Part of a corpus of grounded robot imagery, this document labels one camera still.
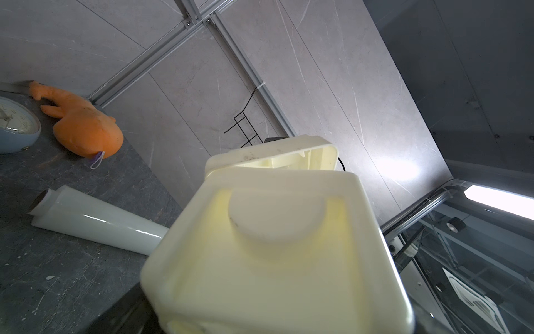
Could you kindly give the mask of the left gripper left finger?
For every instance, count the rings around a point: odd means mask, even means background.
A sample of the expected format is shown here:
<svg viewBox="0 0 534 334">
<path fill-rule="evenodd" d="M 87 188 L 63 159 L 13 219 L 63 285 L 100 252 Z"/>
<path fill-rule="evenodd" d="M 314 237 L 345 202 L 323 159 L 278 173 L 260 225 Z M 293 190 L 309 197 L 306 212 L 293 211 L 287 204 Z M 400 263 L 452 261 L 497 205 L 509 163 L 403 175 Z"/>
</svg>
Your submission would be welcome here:
<svg viewBox="0 0 534 334">
<path fill-rule="evenodd" d="M 137 283 L 83 333 L 160 333 L 157 316 Z"/>
</svg>

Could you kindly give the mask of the white wrap dispenser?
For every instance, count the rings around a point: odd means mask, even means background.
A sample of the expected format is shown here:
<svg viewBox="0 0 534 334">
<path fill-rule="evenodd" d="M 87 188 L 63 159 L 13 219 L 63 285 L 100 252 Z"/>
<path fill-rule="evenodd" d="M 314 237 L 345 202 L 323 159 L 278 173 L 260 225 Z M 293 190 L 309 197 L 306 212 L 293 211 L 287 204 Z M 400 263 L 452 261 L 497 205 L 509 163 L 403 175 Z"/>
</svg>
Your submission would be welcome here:
<svg viewBox="0 0 534 334">
<path fill-rule="evenodd" d="M 211 157 L 140 273 L 166 333 L 413 333 L 357 175 L 297 136 Z"/>
</svg>

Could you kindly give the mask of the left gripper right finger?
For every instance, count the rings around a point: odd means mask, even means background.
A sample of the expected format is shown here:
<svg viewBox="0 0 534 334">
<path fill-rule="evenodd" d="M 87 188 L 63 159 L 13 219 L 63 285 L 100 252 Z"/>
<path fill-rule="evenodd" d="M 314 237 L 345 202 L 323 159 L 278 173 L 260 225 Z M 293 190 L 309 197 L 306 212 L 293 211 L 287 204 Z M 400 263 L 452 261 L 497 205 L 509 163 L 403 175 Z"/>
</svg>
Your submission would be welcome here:
<svg viewBox="0 0 534 334">
<path fill-rule="evenodd" d="M 444 313 L 435 301 L 430 301 L 425 296 L 420 299 L 411 294 L 408 295 L 408 298 L 414 313 L 414 333 L 454 333 L 445 320 Z"/>
</svg>

